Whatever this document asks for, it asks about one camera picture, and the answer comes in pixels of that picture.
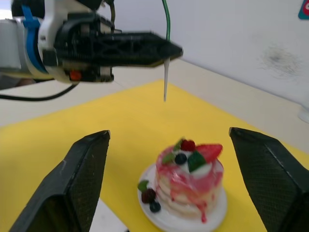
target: cake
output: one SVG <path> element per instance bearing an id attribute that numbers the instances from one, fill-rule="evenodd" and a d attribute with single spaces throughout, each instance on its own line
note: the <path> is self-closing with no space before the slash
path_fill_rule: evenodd
<path id="1" fill-rule="evenodd" d="M 155 191 L 163 208 L 184 218 L 207 221 L 222 189 L 221 144 L 195 145 L 181 139 L 156 161 Z"/>

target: raspberry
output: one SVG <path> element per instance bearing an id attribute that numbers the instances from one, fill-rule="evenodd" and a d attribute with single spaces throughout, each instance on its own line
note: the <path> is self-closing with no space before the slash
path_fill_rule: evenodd
<path id="1" fill-rule="evenodd" d="M 141 194 L 141 202 L 144 204 L 149 204 L 153 202 L 156 198 L 156 193 L 152 188 L 147 189 Z"/>
<path id="2" fill-rule="evenodd" d="M 192 140 L 183 140 L 181 144 L 182 151 L 195 151 L 195 143 Z"/>

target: mint leaf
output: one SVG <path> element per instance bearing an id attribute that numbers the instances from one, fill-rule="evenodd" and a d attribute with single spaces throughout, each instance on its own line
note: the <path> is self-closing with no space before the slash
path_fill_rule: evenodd
<path id="1" fill-rule="evenodd" d="M 181 147 L 182 143 L 183 143 L 183 138 L 181 138 L 181 139 L 176 143 L 176 145 L 175 145 L 174 148 L 173 148 L 173 151 L 180 150 L 180 147 Z"/>
<path id="2" fill-rule="evenodd" d="M 206 161 L 204 157 L 198 151 L 194 151 L 192 155 L 190 155 L 188 158 L 188 167 L 189 167 L 190 173 L 205 164 L 206 164 Z"/>
<path id="3" fill-rule="evenodd" d="M 162 159 L 162 164 L 167 164 L 173 162 L 175 159 L 175 156 L 172 152 L 168 153 L 166 156 L 163 157 Z"/>
<path id="4" fill-rule="evenodd" d="M 137 185 L 137 188 L 139 189 L 139 191 L 145 192 L 147 190 L 148 183 L 148 180 L 142 180 L 139 182 L 139 185 Z"/>

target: white table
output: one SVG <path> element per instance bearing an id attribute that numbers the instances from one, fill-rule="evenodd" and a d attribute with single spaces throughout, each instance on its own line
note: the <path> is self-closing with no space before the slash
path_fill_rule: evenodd
<path id="1" fill-rule="evenodd" d="M 65 96 L 52 101 L 0 100 L 0 127 L 149 83 L 163 78 L 163 74 L 163 67 L 151 70 L 115 68 L 113 83 L 79 84 Z M 181 60 L 170 64 L 169 82 L 309 153 L 309 124 L 298 119 L 297 114 L 301 108 L 299 105 Z M 39 97 L 58 93 L 66 87 L 65 84 L 49 81 L 7 89 L 0 93 Z M 91 232 L 101 232 L 102 228 L 109 232 L 123 232 L 126 229 L 108 207 L 99 201 Z"/>

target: white plate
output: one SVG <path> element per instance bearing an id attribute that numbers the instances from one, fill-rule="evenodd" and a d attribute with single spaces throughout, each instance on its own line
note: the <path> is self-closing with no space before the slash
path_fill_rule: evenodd
<path id="1" fill-rule="evenodd" d="M 155 164 L 151 165 L 140 178 L 141 180 L 149 180 L 149 188 L 155 189 Z M 138 190 L 138 198 L 140 206 L 144 214 L 149 220 L 166 232 L 211 232 L 217 229 L 227 211 L 227 198 L 224 189 L 222 188 L 216 208 L 207 215 L 207 222 L 204 224 L 200 219 L 184 219 L 170 214 L 163 207 L 159 213 L 152 213 L 148 204 L 141 202 L 141 192 Z"/>

